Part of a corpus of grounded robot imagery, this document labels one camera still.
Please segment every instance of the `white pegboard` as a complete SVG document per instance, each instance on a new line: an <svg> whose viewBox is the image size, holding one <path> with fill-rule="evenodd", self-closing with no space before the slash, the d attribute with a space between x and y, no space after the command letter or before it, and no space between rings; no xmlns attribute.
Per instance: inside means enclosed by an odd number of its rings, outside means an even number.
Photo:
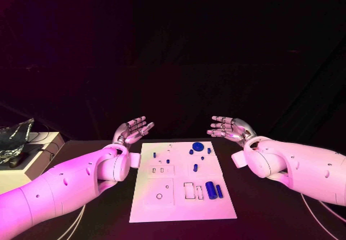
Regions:
<svg viewBox="0 0 346 240"><path fill-rule="evenodd" d="M237 219L214 145L201 143L204 151L194 154L194 142L143 143L130 223ZM210 199L210 181L221 186L224 198Z"/></svg>

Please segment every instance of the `white cable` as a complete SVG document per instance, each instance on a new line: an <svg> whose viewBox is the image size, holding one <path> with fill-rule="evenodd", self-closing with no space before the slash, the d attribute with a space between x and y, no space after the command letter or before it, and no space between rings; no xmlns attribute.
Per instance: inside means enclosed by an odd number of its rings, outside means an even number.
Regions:
<svg viewBox="0 0 346 240"><path fill-rule="evenodd" d="M81 220L83 220L84 212L86 212L86 205L84 205L83 210L81 210L81 217L80 217L79 223L77 223L77 225L76 225L76 227L74 227L74 231L73 231L73 233L70 234L67 240L71 239L71 236L73 236L76 230L79 229L79 224L80 224L80 222L81 222Z"/></svg>
<svg viewBox="0 0 346 240"><path fill-rule="evenodd" d="M332 208L328 206L328 204L325 202L322 202L322 201L319 201L319 203L332 212L332 214L346 223L346 219L332 210Z"/></svg>
<svg viewBox="0 0 346 240"><path fill-rule="evenodd" d="M81 212L80 212L80 215L73 223L73 225L70 226L68 230L66 231L66 233L60 236L58 240L61 240L64 238L64 236L68 234L70 230L73 229L74 225L77 224L79 220L81 220L83 218L83 215L84 215L84 212L86 212L86 205L83 206L83 209L81 209Z"/></svg>
<svg viewBox="0 0 346 240"><path fill-rule="evenodd" d="M312 211L312 209L311 209L311 207L309 207L309 203L308 203L308 201L306 201L305 195L303 195L303 194L301 194L301 195L302 195L305 204L306 204L306 206L308 206L308 209L309 209L309 211L311 211L311 213L312 213L312 216L314 216L316 222L319 223L319 225L322 226L322 228L325 229L325 231L328 232L328 234L334 237L334 239L335 239L335 240L339 240L339 239L335 237L335 235L331 233L331 231L325 228L324 224L321 223L321 221L319 221L319 219L318 219L318 217L316 217L316 215L315 215L315 213L314 213L314 211Z"/></svg>

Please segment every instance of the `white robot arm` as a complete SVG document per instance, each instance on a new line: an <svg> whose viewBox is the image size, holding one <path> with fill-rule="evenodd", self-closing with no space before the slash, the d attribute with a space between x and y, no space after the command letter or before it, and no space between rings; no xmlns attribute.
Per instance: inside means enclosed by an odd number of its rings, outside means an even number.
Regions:
<svg viewBox="0 0 346 240"><path fill-rule="evenodd" d="M142 155L129 152L155 123L146 117L125 123L113 143L54 166L31 183L0 195L0 239L12 239L34 225L81 208L123 181Z"/></svg>
<svg viewBox="0 0 346 240"><path fill-rule="evenodd" d="M260 178L282 182L312 198L346 206L346 156L338 152L259 136L239 118L214 116L213 137L237 142L244 150L231 157Z"/></svg>

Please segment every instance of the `table surface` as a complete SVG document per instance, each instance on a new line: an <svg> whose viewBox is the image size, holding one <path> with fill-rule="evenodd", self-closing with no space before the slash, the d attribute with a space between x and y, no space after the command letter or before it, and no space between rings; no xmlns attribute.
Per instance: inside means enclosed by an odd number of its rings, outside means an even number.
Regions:
<svg viewBox="0 0 346 240"><path fill-rule="evenodd" d="M77 239L110 240L259 240L334 239L318 224L301 193L280 182L260 178L249 167L237 168L231 155L241 147L224 138L142 139L130 151L142 152L142 143L211 141L224 173L239 219L129 223L136 190L138 169L86 207ZM100 150L110 141L70 141L48 169L64 161ZM308 198L325 227L339 239L346 239L346 226L319 202ZM15 239L58 239L74 223L81 209L34 226Z"/></svg>

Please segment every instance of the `crumpled foil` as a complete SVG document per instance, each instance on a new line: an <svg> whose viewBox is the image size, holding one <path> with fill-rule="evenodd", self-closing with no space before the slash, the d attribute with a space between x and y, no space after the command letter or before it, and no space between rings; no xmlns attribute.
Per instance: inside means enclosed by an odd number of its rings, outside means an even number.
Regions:
<svg viewBox="0 0 346 240"><path fill-rule="evenodd" d="M12 127L0 129L0 164L21 154L30 140L34 123L35 119L32 118Z"/></svg>

